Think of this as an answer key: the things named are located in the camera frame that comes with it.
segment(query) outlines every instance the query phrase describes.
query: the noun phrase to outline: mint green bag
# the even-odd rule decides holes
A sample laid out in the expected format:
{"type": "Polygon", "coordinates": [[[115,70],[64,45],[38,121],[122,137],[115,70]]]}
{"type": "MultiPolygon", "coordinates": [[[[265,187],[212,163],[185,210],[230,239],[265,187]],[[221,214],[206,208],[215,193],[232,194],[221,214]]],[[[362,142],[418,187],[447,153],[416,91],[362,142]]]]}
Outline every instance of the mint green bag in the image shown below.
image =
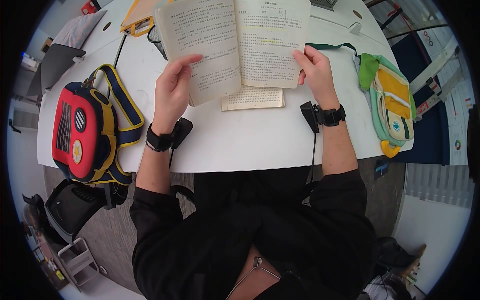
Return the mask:
{"type": "Polygon", "coordinates": [[[359,75],[359,86],[372,112],[373,127],[382,141],[382,150],[389,158],[397,155],[405,142],[413,139],[413,120],[416,117],[415,102],[402,72],[381,55],[357,55],[355,47],[349,43],[338,46],[307,45],[317,50],[345,46],[355,51],[353,61],[359,75]]]}

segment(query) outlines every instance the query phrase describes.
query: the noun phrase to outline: black pants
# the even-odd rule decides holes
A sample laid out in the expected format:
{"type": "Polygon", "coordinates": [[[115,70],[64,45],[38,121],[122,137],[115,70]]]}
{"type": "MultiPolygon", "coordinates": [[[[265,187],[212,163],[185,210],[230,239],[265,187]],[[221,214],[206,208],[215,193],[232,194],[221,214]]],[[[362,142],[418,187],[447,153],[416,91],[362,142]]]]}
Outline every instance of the black pants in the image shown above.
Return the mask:
{"type": "Polygon", "coordinates": [[[311,167],[245,172],[195,173],[195,207],[219,208],[235,202],[297,203],[303,200],[311,167]]]}

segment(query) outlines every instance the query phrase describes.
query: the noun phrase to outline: person's left hand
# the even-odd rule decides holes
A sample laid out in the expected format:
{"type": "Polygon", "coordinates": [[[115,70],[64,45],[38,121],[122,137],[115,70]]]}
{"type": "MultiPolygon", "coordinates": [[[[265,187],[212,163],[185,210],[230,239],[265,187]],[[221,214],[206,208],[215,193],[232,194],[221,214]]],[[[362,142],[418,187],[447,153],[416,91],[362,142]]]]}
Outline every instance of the person's left hand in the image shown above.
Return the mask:
{"type": "Polygon", "coordinates": [[[155,86],[155,114],[152,131],[156,135],[170,134],[186,111],[189,101],[188,86],[192,75],[191,63],[201,61],[203,55],[184,56],[169,63],[155,86]]]}

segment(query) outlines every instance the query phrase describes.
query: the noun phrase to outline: black sweater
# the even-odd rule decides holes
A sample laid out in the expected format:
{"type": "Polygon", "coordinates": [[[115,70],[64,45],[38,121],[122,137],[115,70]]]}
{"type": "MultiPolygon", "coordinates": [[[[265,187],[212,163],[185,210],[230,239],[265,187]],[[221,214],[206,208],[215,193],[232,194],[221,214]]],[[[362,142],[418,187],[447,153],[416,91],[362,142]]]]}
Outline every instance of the black sweater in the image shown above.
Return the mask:
{"type": "Polygon", "coordinates": [[[150,300],[224,300],[254,244],[282,275],[256,299],[356,299],[376,243],[359,171],[323,177],[310,203],[239,202],[183,220],[178,199],[137,188],[137,286],[150,300]]]}

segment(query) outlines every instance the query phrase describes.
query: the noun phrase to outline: person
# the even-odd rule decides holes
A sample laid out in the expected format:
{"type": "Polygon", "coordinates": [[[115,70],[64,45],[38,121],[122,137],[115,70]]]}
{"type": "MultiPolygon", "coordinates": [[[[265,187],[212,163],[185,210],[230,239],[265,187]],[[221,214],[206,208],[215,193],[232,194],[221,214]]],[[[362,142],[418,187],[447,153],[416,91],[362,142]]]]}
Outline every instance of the person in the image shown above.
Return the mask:
{"type": "MultiPolygon", "coordinates": [[[[293,57],[321,109],[339,109],[328,58],[310,46],[293,57]]],[[[158,78],[155,135],[185,112],[189,65],[201,59],[173,61],[158,78]]],[[[309,167],[195,174],[196,212],[184,220],[169,195],[169,153],[147,145],[130,208],[139,290],[147,299],[356,299],[372,278],[376,234],[344,121],[323,127],[322,170],[310,206],[298,198],[309,167]]]]}

